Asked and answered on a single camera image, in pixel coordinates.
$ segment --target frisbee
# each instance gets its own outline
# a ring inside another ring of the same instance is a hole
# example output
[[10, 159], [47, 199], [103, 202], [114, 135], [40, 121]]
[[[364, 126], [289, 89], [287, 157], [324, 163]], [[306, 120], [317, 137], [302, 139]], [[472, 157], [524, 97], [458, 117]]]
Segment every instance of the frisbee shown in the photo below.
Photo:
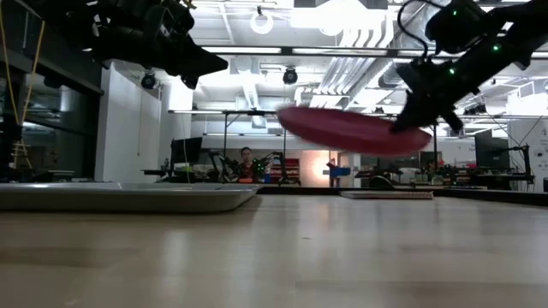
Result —
[[409, 154], [423, 149], [432, 138], [417, 127], [391, 133], [392, 121], [340, 110], [288, 107], [278, 111], [278, 119], [306, 141], [378, 156]]

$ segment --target flat board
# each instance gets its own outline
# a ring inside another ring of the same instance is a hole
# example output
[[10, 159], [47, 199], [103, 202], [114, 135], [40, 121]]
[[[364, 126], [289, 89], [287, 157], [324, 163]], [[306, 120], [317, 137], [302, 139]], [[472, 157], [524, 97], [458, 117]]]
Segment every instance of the flat board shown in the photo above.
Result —
[[0, 210], [215, 213], [234, 210], [260, 185], [2, 184]]
[[432, 192], [341, 192], [341, 197], [345, 198], [374, 198], [374, 199], [424, 199], [430, 200], [434, 198]]

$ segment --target computer monitor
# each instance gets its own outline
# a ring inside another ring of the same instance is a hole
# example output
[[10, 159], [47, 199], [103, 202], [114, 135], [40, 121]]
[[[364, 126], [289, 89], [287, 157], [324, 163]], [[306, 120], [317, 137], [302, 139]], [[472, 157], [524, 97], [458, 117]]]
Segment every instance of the computer monitor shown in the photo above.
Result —
[[491, 130], [475, 134], [474, 139], [476, 143], [476, 165], [479, 168], [510, 168], [509, 153], [507, 151], [496, 152], [496, 150], [507, 149], [508, 140], [493, 138]]
[[200, 160], [200, 149], [202, 139], [190, 138], [171, 141], [171, 164], [174, 163], [197, 163]]

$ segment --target man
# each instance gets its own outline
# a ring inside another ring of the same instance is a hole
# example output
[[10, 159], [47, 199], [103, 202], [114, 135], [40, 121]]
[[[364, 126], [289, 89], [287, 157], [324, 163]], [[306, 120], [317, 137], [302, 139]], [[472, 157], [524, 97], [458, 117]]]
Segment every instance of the man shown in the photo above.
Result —
[[254, 179], [253, 174], [253, 156], [251, 149], [248, 147], [244, 147], [240, 150], [241, 155], [241, 171], [240, 171], [240, 178], [241, 179]]

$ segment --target gray tray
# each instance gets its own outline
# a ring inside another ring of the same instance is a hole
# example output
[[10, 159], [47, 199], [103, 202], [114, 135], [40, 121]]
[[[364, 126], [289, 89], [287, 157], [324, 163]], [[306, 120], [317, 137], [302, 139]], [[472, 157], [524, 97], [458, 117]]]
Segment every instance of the gray tray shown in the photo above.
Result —
[[234, 210], [259, 185], [0, 184], [0, 210], [215, 213]]

